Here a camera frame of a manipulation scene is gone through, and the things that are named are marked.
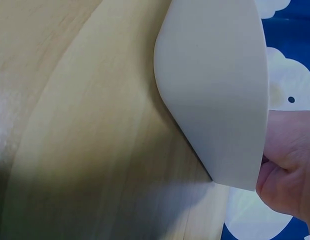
hand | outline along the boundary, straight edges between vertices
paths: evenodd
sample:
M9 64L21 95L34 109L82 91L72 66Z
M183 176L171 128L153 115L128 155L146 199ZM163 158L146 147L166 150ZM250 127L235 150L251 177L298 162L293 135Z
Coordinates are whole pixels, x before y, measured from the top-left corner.
M310 111L270 111L256 191L310 228Z

black dot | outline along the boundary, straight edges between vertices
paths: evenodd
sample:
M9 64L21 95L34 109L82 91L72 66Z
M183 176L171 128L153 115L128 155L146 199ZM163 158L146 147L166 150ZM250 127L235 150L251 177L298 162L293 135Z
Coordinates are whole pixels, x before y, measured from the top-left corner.
M295 98L292 97L292 96L290 96L290 97L288 98L288 101L289 101L291 104L293 104L293 103L295 103Z

light wood grain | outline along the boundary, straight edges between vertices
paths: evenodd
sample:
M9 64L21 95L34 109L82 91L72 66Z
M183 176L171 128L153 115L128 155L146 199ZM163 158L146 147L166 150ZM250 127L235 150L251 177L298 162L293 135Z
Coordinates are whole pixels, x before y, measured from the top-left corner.
M228 188L155 84L169 4L0 0L0 239L220 238Z

cloud print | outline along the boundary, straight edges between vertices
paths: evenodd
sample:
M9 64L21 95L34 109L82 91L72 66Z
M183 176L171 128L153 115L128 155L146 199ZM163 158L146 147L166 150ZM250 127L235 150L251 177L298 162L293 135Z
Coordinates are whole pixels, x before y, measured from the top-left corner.
M291 221L292 216L271 210L256 192L231 188L225 224L239 240L270 240Z
M310 71L298 61L285 58L276 48L267 48L269 108L310 111Z
M285 9L291 0L255 0L262 19L270 19L276 11Z

wooden table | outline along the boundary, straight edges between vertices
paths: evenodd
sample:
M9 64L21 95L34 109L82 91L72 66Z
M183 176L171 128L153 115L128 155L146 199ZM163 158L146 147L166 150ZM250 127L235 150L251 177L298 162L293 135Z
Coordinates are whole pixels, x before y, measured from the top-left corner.
M0 240L217 240L210 181L158 94L169 0L0 0Z

